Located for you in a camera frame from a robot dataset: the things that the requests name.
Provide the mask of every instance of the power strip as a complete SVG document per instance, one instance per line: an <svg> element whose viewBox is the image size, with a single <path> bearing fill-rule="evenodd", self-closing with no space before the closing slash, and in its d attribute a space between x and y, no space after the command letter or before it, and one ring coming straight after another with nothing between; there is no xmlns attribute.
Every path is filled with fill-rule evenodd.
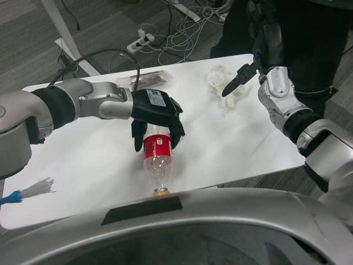
<svg viewBox="0 0 353 265"><path fill-rule="evenodd" d="M150 44L152 41L154 41L154 36L148 33L144 38L139 38L138 40L128 45L126 48L129 53L134 54L136 51L142 49L144 46Z"/></svg>

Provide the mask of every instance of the black pants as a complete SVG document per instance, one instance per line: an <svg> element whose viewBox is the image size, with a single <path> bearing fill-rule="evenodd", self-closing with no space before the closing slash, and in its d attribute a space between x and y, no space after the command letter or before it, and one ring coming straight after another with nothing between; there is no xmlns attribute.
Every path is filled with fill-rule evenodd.
<svg viewBox="0 0 353 265"><path fill-rule="evenodd" d="M235 0L223 27L223 36L211 57L251 54L246 12L248 0ZM323 115L330 86L347 42L352 11L302 0L274 0L281 25L284 65L300 101Z"/></svg>

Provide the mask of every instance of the plastic bottle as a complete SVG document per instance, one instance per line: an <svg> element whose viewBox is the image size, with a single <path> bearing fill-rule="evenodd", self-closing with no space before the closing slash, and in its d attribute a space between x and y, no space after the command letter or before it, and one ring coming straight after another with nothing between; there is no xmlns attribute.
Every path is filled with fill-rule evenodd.
<svg viewBox="0 0 353 265"><path fill-rule="evenodd" d="M169 129L148 124L143 141L143 166L154 186L154 196L169 194L167 185L172 174L173 157Z"/></svg>

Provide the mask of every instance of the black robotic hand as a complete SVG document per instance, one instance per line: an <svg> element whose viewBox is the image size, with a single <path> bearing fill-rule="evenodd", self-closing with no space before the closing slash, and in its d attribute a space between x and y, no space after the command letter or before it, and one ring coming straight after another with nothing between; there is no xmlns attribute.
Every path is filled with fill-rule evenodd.
<svg viewBox="0 0 353 265"><path fill-rule="evenodd" d="M166 92L142 89L132 92L133 109L131 117L132 137L135 139L135 150L142 148L143 136L147 130L147 123L168 127L172 148L175 148L182 136L185 135L183 125L179 120L182 113L180 105L168 96Z"/></svg>

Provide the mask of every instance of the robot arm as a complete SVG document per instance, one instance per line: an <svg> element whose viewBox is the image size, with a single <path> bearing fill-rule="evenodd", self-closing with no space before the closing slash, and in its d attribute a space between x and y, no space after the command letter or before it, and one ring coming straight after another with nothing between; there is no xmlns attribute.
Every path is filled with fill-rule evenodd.
<svg viewBox="0 0 353 265"><path fill-rule="evenodd" d="M319 200L353 231L353 136L296 98L295 86L283 66L281 28L272 1L249 0L248 14L249 31L255 38L254 62L240 68L222 95L260 72L258 96L271 122L306 158L304 169L326 192Z"/></svg>
<svg viewBox="0 0 353 265"><path fill-rule="evenodd" d="M319 201L353 231L353 136L296 99L285 67L259 79L258 96L272 123L297 145L307 174L326 192Z"/></svg>
<svg viewBox="0 0 353 265"><path fill-rule="evenodd" d="M0 97L0 179L23 169L31 158L30 144L42 144L52 131L80 117L100 119L134 118L134 123L166 126L172 147L184 129L181 107L165 92L143 89L130 92L110 82L90 83L69 79L32 93L19 91ZM143 130L133 128L142 139Z"/></svg>

